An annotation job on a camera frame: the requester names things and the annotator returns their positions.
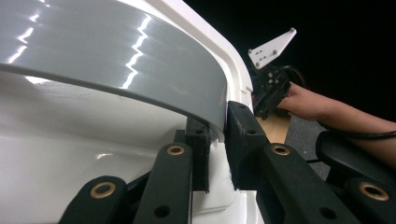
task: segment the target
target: human arm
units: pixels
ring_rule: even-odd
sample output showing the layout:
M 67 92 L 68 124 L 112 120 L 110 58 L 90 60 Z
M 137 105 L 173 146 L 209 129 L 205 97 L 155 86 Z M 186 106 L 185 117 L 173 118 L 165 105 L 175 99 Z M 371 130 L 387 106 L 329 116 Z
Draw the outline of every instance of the human arm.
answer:
M 288 96 L 280 108 L 301 119 L 317 120 L 334 129 L 350 133 L 388 133 L 396 123 L 360 111 L 350 105 L 306 90 L 291 83 Z M 358 147 L 396 170 L 396 138 L 381 140 L 349 139 Z

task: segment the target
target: hand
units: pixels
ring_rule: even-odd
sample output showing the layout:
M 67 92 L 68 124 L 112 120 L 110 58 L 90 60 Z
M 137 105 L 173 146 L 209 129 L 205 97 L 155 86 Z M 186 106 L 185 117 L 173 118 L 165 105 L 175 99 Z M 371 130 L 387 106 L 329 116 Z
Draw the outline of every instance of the hand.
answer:
M 333 100 L 306 90 L 294 83 L 288 95 L 279 104 L 279 108 L 289 110 L 289 112 L 301 119 L 322 120 L 326 117 L 329 106 Z

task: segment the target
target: white metal bracket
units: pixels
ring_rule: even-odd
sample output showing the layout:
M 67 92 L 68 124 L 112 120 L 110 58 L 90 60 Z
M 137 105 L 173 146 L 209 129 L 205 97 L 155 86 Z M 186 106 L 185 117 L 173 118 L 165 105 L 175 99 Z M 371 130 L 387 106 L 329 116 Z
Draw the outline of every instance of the white metal bracket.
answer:
M 290 31 L 287 33 L 280 35 L 255 49 L 250 49 L 248 51 L 248 56 L 256 69 L 263 68 L 265 65 L 277 58 L 296 34 L 297 31 L 294 28 L 290 28 Z

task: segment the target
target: brass ring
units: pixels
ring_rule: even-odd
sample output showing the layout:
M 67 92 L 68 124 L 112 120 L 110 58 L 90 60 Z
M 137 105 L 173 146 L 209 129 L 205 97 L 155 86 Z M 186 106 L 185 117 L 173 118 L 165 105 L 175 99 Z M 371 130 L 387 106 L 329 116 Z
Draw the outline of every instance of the brass ring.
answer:
M 103 193 L 97 192 L 97 190 L 100 187 L 102 187 L 102 186 L 109 186 L 110 189 L 105 191 L 105 192 L 103 192 Z M 108 181 L 107 182 L 103 182 L 103 183 L 97 184 L 95 187 L 93 187 L 91 189 L 91 197 L 93 197 L 95 199 L 103 199 L 103 198 L 105 198 L 107 196 L 110 196 L 114 192 L 114 190 L 116 190 L 116 185 L 114 183 L 111 183 L 111 182 L 108 182 Z
M 361 193 L 366 195 L 369 198 L 372 198 L 377 201 L 387 201 L 389 199 L 389 195 L 387 194 L 386 191 L 381 189 L 379 186 L 367 183 L 367 182 L 362 182 L 359 183 L 359 189 L 361 190 Z M 377 193 L 370 192 L 370 190 L 367 189 L 373 189 L 377 191 Z
M 273 152 L 279 156 L 287 156 L 290 154 L 290 150 L 288 150 L 285 147 L 281 147 L 281 146 L 271 146 L 271 149 L 273 150 Z
M 173 146 L 173 147 L 169 147 L 166 151 L 168 152 L 169 155 L 178 156 L 184 153 L 184 147 Z

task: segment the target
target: black background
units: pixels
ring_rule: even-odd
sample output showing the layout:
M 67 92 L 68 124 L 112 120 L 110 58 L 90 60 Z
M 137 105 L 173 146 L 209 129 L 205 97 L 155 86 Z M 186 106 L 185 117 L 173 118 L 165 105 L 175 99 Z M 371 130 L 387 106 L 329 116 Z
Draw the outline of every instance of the black background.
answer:
M 396 121 L 396 7 L 381 1 L 186 0 L 250 66 L 248 49 L 297 30 L 274 65 L 294 65 L 312 91 Z

